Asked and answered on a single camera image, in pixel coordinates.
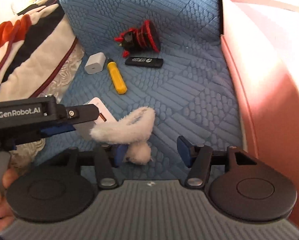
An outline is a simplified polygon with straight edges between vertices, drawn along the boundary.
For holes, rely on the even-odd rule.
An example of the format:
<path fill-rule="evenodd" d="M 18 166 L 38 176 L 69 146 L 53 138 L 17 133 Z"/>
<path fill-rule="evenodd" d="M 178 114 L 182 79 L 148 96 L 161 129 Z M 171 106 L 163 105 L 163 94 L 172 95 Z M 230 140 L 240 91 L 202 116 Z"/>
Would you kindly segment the person's left hand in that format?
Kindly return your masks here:
<path fill-rule="evenodd" d="M 2 177 L 2 185 L 4 189 L 10 187 L 10 185 L 18 179 L 19 175 L 14 168 L 9 168 Z M 14 215 L 11 207 L 7 203 L 6 198 L 0 192 L 0 232 L 5 230 L 14 222 Z"/>

